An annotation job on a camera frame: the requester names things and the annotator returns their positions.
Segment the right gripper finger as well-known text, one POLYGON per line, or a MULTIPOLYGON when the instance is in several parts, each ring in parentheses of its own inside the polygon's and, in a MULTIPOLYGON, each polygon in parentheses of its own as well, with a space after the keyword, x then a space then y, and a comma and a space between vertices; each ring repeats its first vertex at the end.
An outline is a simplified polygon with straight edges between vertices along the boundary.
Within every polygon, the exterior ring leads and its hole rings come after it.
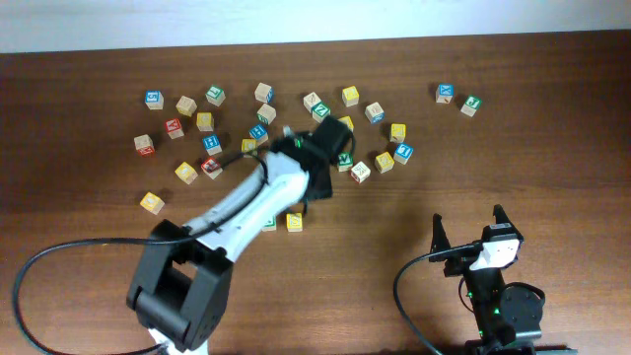
POLYGON ((493 207, 493 216, 495 217, 495 222, 497 225, 503 225, 505 228, 509 229, 513 234, 517 236, 517 239, 522 242, 524 240, 524 236, 517 229, 517 227, 511 222, 508 215, 506 214, 503 206, 501 204, 496 204, 493 207))
POLYGON ((445 261, 448 258, 447 251, 451 248, 451 244, 442 223, 442 216, 435 213, 432 219, 432 242, 429 261, 445 261))

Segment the yellow S block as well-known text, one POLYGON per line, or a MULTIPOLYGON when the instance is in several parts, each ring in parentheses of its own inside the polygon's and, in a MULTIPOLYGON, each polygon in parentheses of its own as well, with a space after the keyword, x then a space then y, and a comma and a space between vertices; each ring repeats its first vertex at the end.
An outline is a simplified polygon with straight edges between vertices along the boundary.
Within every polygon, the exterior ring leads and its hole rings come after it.
POLYGON ((286 215, 286 227, 291 233, 303 231, 303 215, 301 213, 288 213, 286 215))

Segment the green R block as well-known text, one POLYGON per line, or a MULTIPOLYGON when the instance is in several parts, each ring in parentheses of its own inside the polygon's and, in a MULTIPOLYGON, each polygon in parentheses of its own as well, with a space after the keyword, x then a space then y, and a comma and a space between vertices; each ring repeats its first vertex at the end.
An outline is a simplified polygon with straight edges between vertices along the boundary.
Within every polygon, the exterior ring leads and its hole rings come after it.
POLYGON ((276 229, 277 229, 276 217, 273 216, 268 221, 265 222, 265 224, 262 227, 261 231, 262 232, 269 232, 269 231, 275 231, 276 229))

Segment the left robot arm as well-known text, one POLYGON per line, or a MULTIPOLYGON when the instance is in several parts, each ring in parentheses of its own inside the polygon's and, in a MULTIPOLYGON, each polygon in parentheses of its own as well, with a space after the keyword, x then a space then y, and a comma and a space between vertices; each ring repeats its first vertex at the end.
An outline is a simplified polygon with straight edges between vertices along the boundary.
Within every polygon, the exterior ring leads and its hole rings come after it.
POLYGON ((206 353, 228 303, 234 263, 263 227, 297 203, 332 195, 330 166, 355 139, 329 116, 251 152, 252 174, 204 214, 151 232, 126 297, 158 354, 206 353))

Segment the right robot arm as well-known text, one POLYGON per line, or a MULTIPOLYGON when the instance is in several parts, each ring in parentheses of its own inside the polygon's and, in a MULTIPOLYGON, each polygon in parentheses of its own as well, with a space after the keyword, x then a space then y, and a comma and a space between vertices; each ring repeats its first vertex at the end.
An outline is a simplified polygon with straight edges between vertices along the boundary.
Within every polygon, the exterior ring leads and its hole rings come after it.
POLYGON ((518 260, 524 236, 501 205, 493 209, 495 222, 486 226, 478 240, 453 247, 442 223, 433 216, 429 260, 443 262, 447 277, 459 277, 466 286, 471 311, 479 330, 478 340, 464 345, 466 354, 576 354, 564 345, 537 347, 544 292, 523 282, 507 283, 502 271, 518 260))

